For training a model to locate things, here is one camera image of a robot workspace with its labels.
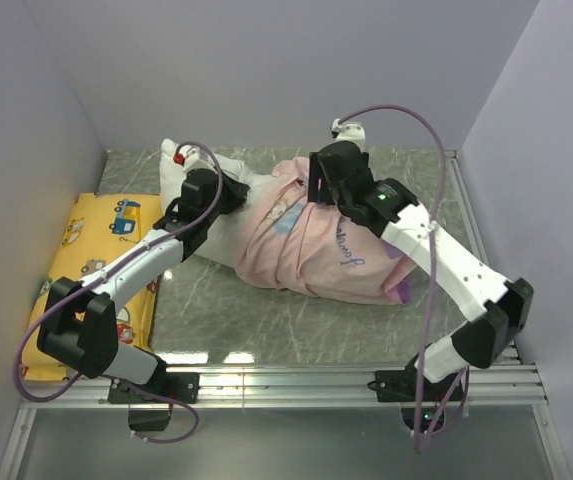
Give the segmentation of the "white pillow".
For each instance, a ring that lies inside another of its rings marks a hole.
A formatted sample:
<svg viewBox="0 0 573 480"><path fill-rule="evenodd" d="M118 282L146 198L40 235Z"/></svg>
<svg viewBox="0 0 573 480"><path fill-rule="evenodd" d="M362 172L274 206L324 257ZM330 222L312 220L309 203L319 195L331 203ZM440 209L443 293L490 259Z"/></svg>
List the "white pillow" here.
<svg viewBox="0 0 573 480"><path fill-rule="evenodd" d="M164 139L160 149L160 205L165 210L171 201L180 196L181 186L187 174L175 166L172 157L178 143ZM224 174L250 187L246 203L233 213L220 215L208 230L206 241L196 251L196 255L218 264L235 268L237 254L241 248L242 228L250 219L254 208L259 204L263 188L274 178L269 174L259 174L251 170L242 160L231 159L216 154Z"/></svg>

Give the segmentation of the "purple princess print pillowcase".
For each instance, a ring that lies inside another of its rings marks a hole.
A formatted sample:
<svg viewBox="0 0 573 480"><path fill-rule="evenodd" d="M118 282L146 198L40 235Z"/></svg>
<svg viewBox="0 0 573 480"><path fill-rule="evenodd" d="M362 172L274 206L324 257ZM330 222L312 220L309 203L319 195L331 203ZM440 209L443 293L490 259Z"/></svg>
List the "purple princess print pillowcase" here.
<svg viewBox="0 0 573 480"><path fill-rule="evenodd" d="M415 264L334 206L307 201L308 160L278 163L252 201L235 270L259 288L364 305L406 305Z"/></svg>

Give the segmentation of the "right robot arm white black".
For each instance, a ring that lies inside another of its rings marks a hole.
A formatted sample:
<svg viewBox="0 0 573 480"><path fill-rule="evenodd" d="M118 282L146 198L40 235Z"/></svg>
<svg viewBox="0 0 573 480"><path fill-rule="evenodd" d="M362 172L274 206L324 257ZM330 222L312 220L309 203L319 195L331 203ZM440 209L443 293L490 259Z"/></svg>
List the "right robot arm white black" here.
<svg viewBox="0 0 573 480"><path fill-rule="evenodd" d="M534 289L477 259L437 222L406 186L374 179L369 155L338 141L309 156L308 198L334 205L353 223L409 257L434 278L463 314L453 333L426 348L406 376L410 394L426 400L465 367L490 367L523 330Z"/></svg>

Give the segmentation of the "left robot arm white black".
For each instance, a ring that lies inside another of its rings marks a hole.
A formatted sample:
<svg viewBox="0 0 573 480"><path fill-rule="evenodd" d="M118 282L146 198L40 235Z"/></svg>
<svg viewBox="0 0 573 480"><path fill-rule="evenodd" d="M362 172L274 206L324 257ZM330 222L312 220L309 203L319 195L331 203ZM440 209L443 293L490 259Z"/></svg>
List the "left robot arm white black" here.
<svg viewBox="0 0 573 480"><path fill-rule="evenodd" d="M132 384L145 402L167 390L167 364L120 341L119 311L165 270L185 261L207 240L215 221L240 210L249 186L225 174L196 169L143 239L107 267L79 281L62 277L51 287L37 349L77 373Z"/></svg>

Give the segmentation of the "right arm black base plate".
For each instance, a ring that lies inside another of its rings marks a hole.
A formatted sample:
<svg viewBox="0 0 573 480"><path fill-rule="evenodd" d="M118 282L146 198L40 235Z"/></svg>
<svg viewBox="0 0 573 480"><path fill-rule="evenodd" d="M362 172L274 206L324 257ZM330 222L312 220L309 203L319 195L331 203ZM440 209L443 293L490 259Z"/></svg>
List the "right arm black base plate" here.
<svg viewBox="0 0 573 480"><path fill-rule="evenodd" d="M422 402L441 402L445 397L456 375L451 374L438 383L423 381ZM367 388L377 396L379 403L410 403L416 400L417 371L377 370L374 379L367 383Z"/></svg>

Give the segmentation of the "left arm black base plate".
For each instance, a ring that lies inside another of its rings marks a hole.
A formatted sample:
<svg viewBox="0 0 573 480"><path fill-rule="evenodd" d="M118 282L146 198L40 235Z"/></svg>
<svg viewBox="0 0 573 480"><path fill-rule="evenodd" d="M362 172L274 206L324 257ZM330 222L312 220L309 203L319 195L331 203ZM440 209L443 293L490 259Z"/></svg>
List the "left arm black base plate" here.
<svg viewBox="0 0 573 480"><path fill-rule="evenodd" d="M161 380L132 387L125 380L111 380L107 402L109 404L168 403L169 399L186 404L197 402L200 375L197 372L166 373Z"/></svg>

